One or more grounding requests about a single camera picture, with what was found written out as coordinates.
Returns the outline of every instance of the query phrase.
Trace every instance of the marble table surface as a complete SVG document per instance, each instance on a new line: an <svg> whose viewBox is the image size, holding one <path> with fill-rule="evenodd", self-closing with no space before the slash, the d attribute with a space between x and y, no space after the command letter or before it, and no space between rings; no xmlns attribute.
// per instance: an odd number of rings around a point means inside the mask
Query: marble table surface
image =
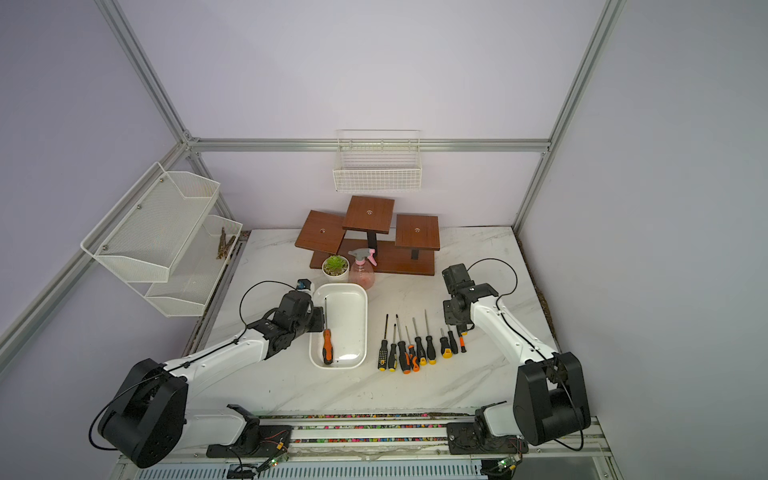
<svg viewBox="0 0 768 480"><path fill-rule="evenodd" d="M237 308L240 298L261 280L295 284L299 278L325 283L320 270L309 268L312 252L293 243L299 230L253 230L237 266L207 346L238 334L243 324ZM364 233L347 232L351 238ZM395 229L380 240L394 240ZM423 325L424 309L439 350L440 327L445 328L442 301L449 298L439 272L455 263L470 266L485 257L497 257L517 270L519 285L504 297L510 311L542 342L554 347L536 293L525 268L515 236L509 227L441 228L442 248L435 252L435 276L377 273L368 290L368 352L355 369L320 369L309 358L309 335L293 341L286 350L223 378L190 400L195 409L220 409L238 403L257 415L299 415L351 412L474 412L493 402L510 400L514 394L516 366L509 365L501 351L480 329L465 337L467 353L423 366L418 373L403 375L376 368L384 319L396 313L400 319L415 316ZM499 293L511 290L515 277L504 264L479 263L470 271L476 283L490 283ZM277 306L286 287L265 283L252 290L243 302L243 318L254 321Z"/></svg>

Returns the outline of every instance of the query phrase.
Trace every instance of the black and yellow screwdriver handle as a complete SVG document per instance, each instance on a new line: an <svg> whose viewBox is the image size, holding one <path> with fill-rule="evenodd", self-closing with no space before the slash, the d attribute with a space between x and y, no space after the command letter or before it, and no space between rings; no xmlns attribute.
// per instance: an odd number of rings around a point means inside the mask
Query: black and yellow screwdriver handle
<svg viewBox="0 0 768 480"><path fill-rule="evenodd" d="M382 340L382 348L379 349L379 370L386 370L386 340Z"/></svg>
<svg viewBox="0 0 768 480"><path fill-rule="evenodd" d="M445 332L442 329L440 329L440 353L444 359L449 359L453 356L451 346L448 344L448 337L445 336Z"/></svg>
<svg viewBox="0 0 768 480"><path fill-rule="evenodd" d="M387 368L390 372L397 370L397 345L392 342L392 349L389 351L389 361L387 362Z"/></svg>
<svg viewBox="0 0 768 480"><path fill-rule="evenodd" d="M436 360L436 354L435 354L435 346L432 344L432 336L427 335L427 360L429 360L429 365L435 365L437 363Z"/></svg>

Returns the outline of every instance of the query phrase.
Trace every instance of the white wire basket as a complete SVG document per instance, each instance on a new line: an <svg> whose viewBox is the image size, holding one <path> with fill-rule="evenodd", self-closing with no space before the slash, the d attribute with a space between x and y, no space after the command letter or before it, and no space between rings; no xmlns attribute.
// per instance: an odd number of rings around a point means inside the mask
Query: white wire basket
<svg viewBox="0 0 768 480"><path fill-rule="evenodd" d="M350 132L365 132L368 138L342 138ZM393 134L408 137L387 138ZM348 194L421 190L419 132L340 131L333 180L336 191Z"/></svg>
<svg viewBox="0 0 768 480"><path fill-rule="evenodd" d="M80 244L125 283L168 282L219 196L216 181L159 164L150 170L158 168L158 178L101 245Z"/></svg>
<svg viewBox="0 0 768 480"><path fill-rule="evenodd" d="M235 241L217 258L222 228L227 241L233 235ZM165 316L203 315L242 228L242 223L217 215L205 217L170 279L153 283L144 298Z"/></svg>

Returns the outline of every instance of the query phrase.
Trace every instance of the white rectangular bowl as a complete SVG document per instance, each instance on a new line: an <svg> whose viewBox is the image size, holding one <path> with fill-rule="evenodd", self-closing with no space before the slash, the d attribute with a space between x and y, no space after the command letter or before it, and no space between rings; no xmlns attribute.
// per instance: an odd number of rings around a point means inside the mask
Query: white rectangular bowl
<svg viewBox="0 0 768 480"><path fill-rule="evenodd" d="M368 337L368 294L357 283L326 283L312 298L325 306L327 328L331 330L333 363L323 363L323 333L310 333L310 360L321 369L353 369L366 359Z"/></svg>

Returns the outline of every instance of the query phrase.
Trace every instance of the robotic arm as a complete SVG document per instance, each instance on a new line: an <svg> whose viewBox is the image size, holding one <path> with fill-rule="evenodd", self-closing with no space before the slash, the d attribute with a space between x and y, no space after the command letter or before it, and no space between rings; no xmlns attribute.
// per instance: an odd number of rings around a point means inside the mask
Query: robotic arm
<svg viewBox="0 0 768 480"><path fill-rule="evenodd" d="M293 290L232 340L165 364L140 361L106 408L99 434L140 468L173 450L200 445L210 445L208 456L254 455L269 428L260 427L257 417L231 404L222 411L188 410L187 400L232 372L276 355L296 337L323 331L323 315L310 293ZM290 431L288 425L280 428Z"/></svg>
<svg viewBox="0 0 768 480"><path fill-rule="evenodd" d="M451 295L443 302L445 322L459 332L465 332L468 323L479 326L510 364L518 366L514 402L478 410L479 440L521 435L531 445L540 445L586 429L589 404L576 356L541 342L509 312L492 286L475 285L463 263L443 270L442 276Z"/></svg>
<svg viewBox="0 0 768 480"><path fill-rule="evenodd" d="M445 322L456 325L459 332L465 332L469 323L479 326L518 366L514 402L478 410L474 430L480 443L521 435L539 445L587 428L589 405L576 357L558 353L532 335L493 287L475 285L463 264L450 266L442 275L451 295L443 302ZM311 284L300 280L303 285ZM256 416L233 404L217 411L194 411L187 409L187 400L232 372L276 355L296 337L322 332L324 312L313 305L311 292L286 293L278 307L247 324L232 340L166 363L146 359L134 365L104 408L99 434L140 468L156 464L174 450L200 445L209 445L209 457L228 457L231 452L240 457L270 456L261 440L275 432L289 435L289 425L259 425Z"/></svg>

